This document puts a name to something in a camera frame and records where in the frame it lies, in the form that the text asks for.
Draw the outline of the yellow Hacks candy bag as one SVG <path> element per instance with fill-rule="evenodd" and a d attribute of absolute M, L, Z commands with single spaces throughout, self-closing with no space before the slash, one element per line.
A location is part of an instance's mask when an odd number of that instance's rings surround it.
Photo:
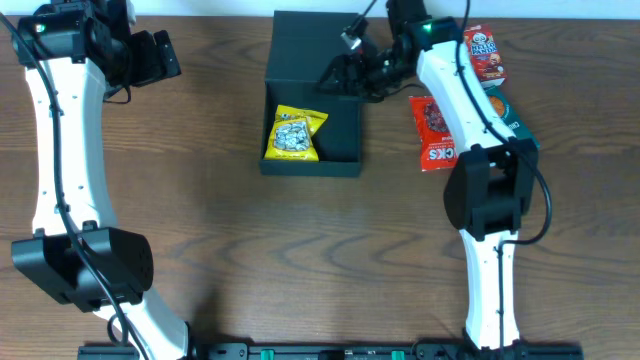
<path fill-rule="evenodd" d="M 279 105 L 264 159 L 318 162 L 312 138 L 328 117 L 327 113 L 315 110 Z"/>

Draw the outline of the red Hello Panda box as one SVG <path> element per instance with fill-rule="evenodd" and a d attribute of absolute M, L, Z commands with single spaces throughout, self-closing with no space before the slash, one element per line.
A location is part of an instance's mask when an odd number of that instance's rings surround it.
<path fill-rule="evenodd" d="M 494 34 L 488 25 L 468 27 L 464 31 L 471 63 L 484 88 L 500 86 L 507 78 Z"/>

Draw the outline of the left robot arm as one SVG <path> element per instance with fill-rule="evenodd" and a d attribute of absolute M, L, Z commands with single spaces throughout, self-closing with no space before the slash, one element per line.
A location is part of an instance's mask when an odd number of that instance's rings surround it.
<path fill-rule="evenodd" d="M 32 235 L 14 267 L 54 301 L 104 319 L 95 359 L 189 359 L 188 324 L 153 288 L 143 235 L 122 230 L 108 192 L 102 112 L 118 93 L 176 77 L 166 31 L 136 31 L 126 0 L 55 0 L 9 24 L 35 116 L 38 193 Z"/>

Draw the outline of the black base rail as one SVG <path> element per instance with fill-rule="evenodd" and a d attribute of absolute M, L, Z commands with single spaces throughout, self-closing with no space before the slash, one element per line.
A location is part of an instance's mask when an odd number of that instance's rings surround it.
<path fill-rule="evenodd" d="M 463 344 L 429 342 L 408 347 L 218 343 L 196 347 L 182 357 L 201 360 L 583 360 L 584 353 L 578 346 L 525 343 L 502 351 L 474 350 Z"/>

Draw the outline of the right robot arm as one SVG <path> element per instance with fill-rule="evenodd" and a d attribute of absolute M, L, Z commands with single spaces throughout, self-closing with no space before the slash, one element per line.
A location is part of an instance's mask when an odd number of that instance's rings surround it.
<path fill-rule="evenodd" d="M 464 26 L 435 19 L 421 1 L 390 1 L 387 16 L 394 43 L 377 49 L 365 37 L 359 14 L 342 31 L 349 51 L 335 57 L 318 92 L 380 102 L 416 78 L 434 98 L 457 155 L 443 201 L 466 255 L 469 308 L 463 334 L 477 357 L 512 355 L 521 342 L 513 305 L 515 249 L 533 187 L 544 182 L 538 148 L 518 137 L 494 109 L 472 65 Z"/>

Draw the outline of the teal Chunkies box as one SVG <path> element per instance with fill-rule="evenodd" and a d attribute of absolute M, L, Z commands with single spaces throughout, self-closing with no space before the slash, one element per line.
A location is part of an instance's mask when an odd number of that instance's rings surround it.
<path fill-rule="evenodd" d="M 531 139 L 536 147 L 540 148 L 539 141 L 524 124 L 515 108 L 507 101 L 507 98 L 499 88 L 497 86 L 486 88 L 485 93 L 496 113 L 500 116 L 503 123 L 514 132 L 515 136 L 518 139 Z"/>

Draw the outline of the red Hacks candy bag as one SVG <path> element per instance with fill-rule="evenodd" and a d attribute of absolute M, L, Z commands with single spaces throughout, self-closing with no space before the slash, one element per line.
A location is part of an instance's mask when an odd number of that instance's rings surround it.
<path fill-rule="evenodd" d="M 453 168 L 457 162 L 454 141 L 435 99 L 412 96 L 409 103 L 421 140 L 421 170 Z"/>

